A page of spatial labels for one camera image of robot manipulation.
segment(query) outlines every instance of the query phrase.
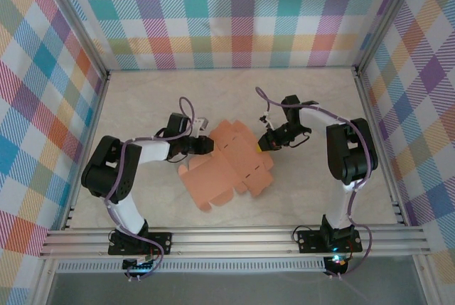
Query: wire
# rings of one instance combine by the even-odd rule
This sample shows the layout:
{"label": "wire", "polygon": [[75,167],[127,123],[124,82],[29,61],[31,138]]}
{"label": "wire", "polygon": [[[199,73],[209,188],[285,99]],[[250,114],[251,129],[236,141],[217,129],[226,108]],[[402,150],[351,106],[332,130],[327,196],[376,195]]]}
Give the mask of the wire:
{"label": "wire", "polygon": [[357,195],[357,190],[361,186],[364,186],[366,184],[367,180],[371,176],[371,157],[370,157],[370,152],[368,151],[368,147],[367,147],[367,143],[365,141],[365,138],[363,138],[363,135],[360,133],[359,129],[352,122],[350,122],[349,120],[344,119],[342,117],[339,117],[338,115],[335,115],[334,113],[329,112],[329,111],[327,111],[324,108],[320,108],[320,107],[317,107],[317,106],[314,106],[314,105],[284,105],[284,104],[280,104],[278,102],[270,100],[268,98],[268,96],[265,94],[265,92],[260,87],[256,87],[255,90],[256,90],[256,93],[262,99],[264,99],[267,102],[267,109],[269,109],[270,104],[275,105],[275,106],[279,106],[281,108],[308,108],[308,109],[314,109],[314,110],[316,110],[318,112],[322,112],[322,113],[328,115],[329,117],[331,117],[331,118],[333,118],[333,119],[335,119],[335,120],[337,120],[339,122],[346,123],[347,125],[349,125],[350,128],[353,129],[355,134],[357,134],[357,137],[359,138],[360,143],[362,144],[363,152],[365,153],[365,158],[366,158],[366,161],[367,161],[367,171],[366,171],[365,177],[363,177],[363,179],[360,182],[357,182],[357,181],[354,182],[353,192],[350,195],[349,204],[348,204],[348,219],[349,219],[349,222],[351,224],[353,224],[354,226],[360,227],[360,228],[364,228],[367,231],[367,233],[368,233],[368,248],[365,251],[365,254],[363,255],[362,260],[360,261],[360,263],[357,266],[355,266],[352,270],[347,271],[345,274],[352,273],[353,271],[355,271],[365,261],[365,259],[370,254],[371,247],[373,245],[373,234],[371,233],[371,229],[367,225],[360,225],[360,224],[356,223],[352,219],[353,202],[354,202],[355,196]]}
{"label": "wire", "polygon": [[348,240],[348,245],[350,247],[350,256],[349,256],[348,260],[351,260],[353,258],[354,248],[353,248],[353,244],[350,243],[350,240]]}
{"label": "wire", "polygon": [[296,243],[299,243],[299,241],[296,240],[296,237],[295,237],[295,234],[296,234],[296,231],[299,229],[299,228],[307,228],[309,231],[313,231],[310,227],[307,227],[306,225],[298,225],[297,227],[295,227],[294,231],[292,232],[292,239],[296,242]]}
{"label": "wire", "polygon": [[166,161],[168,161],[169,163],[174,163],[174,164],[175,164],[175,163],[180,163],[180,162],[181,162],[182,160],[184,160],[186,157],[188,157],[188,154],[186,154],[182,159],[179,159],[179,160],[177,160],[177,161],[170,161],[170,160],[168,160],[168,159],[167,159]]}
{"label": "wire", "polygon": [[299,142],[298,144],[293,145],[293,146],[290,144],[289,147],[295,149],[296,147],[302,145],[304,142],[306,142],[306,141],[308,141],[308,139],[310,139],[310,136],[305,136],[305,137],[306,137],[306,138],[305,138],[304,140],[302,140],[301,142]]}
{"label": "wire", "polygon": [[115,232],[115,229],[111,230],[111,231],[109,232],[109,234],[107,234],[107,239],[109,240],[110,243],[114,243],[114,242],[112,241],[112,239],[111,239],[112,233],[113,233],[113,232]]}
{"label": "wire", "polygon": [[163,137],[161,137],[161,134],[162,134],[164,131],[166,131],[166,128],[165,128],[165,127],[163,127],[162,129],[159,129],[159,130],[157,131],[157,133],[155,133],[155,137],[163,138]]}
{"label": "wire", "polygon": [[[124,170],[124,160],[125,160],[125,152],[127,150],[127,146],[128,144],[131,144],[131,143],[134,143],[134,142],[138,142],[138,141],[170,141],[170,140],[174,140],[174,139],[178,139],[178,138],[181,138],[183,136],[185,136],[187,133],[189,133],[189,131],[192,131],[193,130],[193,123],[194,123],[194,119],[195,119],[195,112],[194,112],[194,107],[193,107],[193,104],[191,103],[191,101],[187,98],[187,97],[180,97],[178,99],[178,106],[180,107],[180,110],[181,112],[183,113],[183,115],[186,115],[188,116],[184,109],[183,109],[183,105],[182,105],[182,101],[186,101],[188,103],[188,106],[190,107],[190,110],[191,110],[191,117],[190,117],[190,127],[188,127],[184,132],[180,133],[179,135],[177,136],[174,136],[174,137],[169,137],[169,138],[161,138],[161,137],[138,137],[138,138],[132,138],[132,139],[128,139],[126,140],[123,145],[122,145],[122,150],[120,152],[120,159],[119,159],[119,172],[117,174],[117,178],[115,179],[115,182],[114,182],[114,185],[112,186],[111,190],[109,191],[109,193],[107,194],[106,198],[105,198],[105,205],[106,205],[106,208],[107,208],[107,212],[109,213],[109,216],[111,217],[111,219],[114,221],[115,225],[117,225],[119,227],[119,229],[121,231],[123,231],[125,234],[131,236],[131,237],[134,237],[135,239],[138,239],[138,240],[142,240],[142,241],[145,241],[151,245],[154,245],[155,247],[157,247],[161,254],[160,254],[160,260],[156,263],[156,265],[149,271],[147,272],[146,274],[144,274],[142,276],[142,279],[145,279],[147,277],[149,277],[159,266],[160,264],[163,262],[163,258],[164,258],[164,249],[163,247],[153,241],[153,240],[150,240],[150,239],[147,239],[145,237],[142,237],[142,236],[138,236],[132,232],[130,232],[128,229],[126,229],[125,227],[123,227],[123,225],[120,223],[119,219],[117,218],[117,216],[114,214],[114,212],[112,211],[111,209],[111,206],[109,204],[109,200],[110,198],[114,195],[115,191],[117,190],[117,188],[119,187],[119,184],[120,184],[120,181],[122,179],[122,175],[123,175],[123,170]],[[129,275],[129,271],[127,270],[127,276],[129,278],[129,280],[132,280],[132,277]]]}

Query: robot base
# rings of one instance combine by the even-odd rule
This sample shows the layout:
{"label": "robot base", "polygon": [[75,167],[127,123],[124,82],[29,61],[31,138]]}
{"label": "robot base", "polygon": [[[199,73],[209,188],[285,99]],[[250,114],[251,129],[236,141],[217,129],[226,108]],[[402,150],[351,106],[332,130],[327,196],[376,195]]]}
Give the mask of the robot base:
{"label": "robot base", "polygon": [[[143,230],[138,236],[152,240],[163,247],[164,255],[171,252],[172,233],[171,232],[149,232],[149,226],[144,224]],[[131,237],[119,230],[114,230],[109,236],[108,255],[158,255],[160,250],[154,245],[143,240]]]}
{"label": "robot base", "polygon": [[357,230],[354,230],[353,240],[338,240],[327,247],[320,230],[300,230],[297,232],[297,242],[300,253],[350,253],[362,252],[362,242]]}

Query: colorful plaid pattern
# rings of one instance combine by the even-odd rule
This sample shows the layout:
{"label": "colorful plaid pattern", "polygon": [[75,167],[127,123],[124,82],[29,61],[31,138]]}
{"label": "colorful plaid pattern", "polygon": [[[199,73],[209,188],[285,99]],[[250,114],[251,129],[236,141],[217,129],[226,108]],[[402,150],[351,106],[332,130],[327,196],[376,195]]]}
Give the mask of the colorful plaid pattern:
{"label": "colorful plaid pattern", "polygon": [[100,86],[54,0],[0,0],[0,304],[25,302]]}
{"label": "colorful plaid pattern", "polygon": [[382,22],[382,18],[384,16],[385,12],[389,9],[389,6],[392,3],[392,1],[393,0],[382,0],[382,3],[378,9],[378,12],[376,13],[374,21],[371,24],[371,27],[368,30],[367,35],[363,39],[362,46],[360,47],[360,50],[357,54],[357,58],[355,59],[354,65],[358,65],[360,60],[362,59],[363,54],[365,53],[365,49],[367,48],[367,45],[370,43],[371,36],[373,36],[373,34],[378,29],[379,25]]}
{"label": "colorful plaid pattern", "polygon": [[423,225],[453,304],[455,0],[405,0],[366,73],[407,213]]}
{"label": "colorful plaid pattern", "polygon": [[352,65],[360,30],[380,7],[374,0],[72,1],[111,68],[123,70]]}

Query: cardboard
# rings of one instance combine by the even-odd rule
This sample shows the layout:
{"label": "cardboard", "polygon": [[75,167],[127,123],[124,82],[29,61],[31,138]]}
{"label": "cardboard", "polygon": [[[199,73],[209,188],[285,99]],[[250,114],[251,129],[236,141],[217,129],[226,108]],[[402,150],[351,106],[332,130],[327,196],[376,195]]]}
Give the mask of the cardboard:
{"label": "cardboard", "polygon": [[178,175],[199,209],[222,206],[238,193],[258,196],[273,182],[268,152],[256,151],[257,139],[242,122],[223,120],[209,136],[215,142],[212,154],[195,156],[188,168],[178,167]]}

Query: marble surface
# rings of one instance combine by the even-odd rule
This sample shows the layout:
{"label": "marble surface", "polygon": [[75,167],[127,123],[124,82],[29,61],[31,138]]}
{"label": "marble surface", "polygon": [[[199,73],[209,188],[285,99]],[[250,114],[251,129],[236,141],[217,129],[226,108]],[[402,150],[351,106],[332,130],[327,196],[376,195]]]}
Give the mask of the marble surface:
{"label": "marble surface", "polygon": [[[348,119],[364,117],[347,68],[118,72],[112,74],[94,146],[106,134],[122,140],[154,134],[166,126],[171,112],[178,112],[181,95],[193,102],[197,116],[209,119],[209,131],[222,119],[238,119],[259,138],[264,127],[258,118],[266,104],[255,92],[257,85],[272,100],[297,94],[301,101],[316,100]],[[277,126],[285,122],[278,107],[272,106],[270,117]],[[325,139],[315,133],[298,148],[273,152],[274,183],[269,188],[256,198],[250,193],[236,194],[209,213],[193,203],[178,177],[178,164],[141,165],[133,198],[150,226],[319,224],[335,183],[327,167],[325,145]],[[380,169],[359,193],[354,219],[369,224],[396,222]],[[105,228],[113,223],[102,201],[81,188],[70,225]]]}

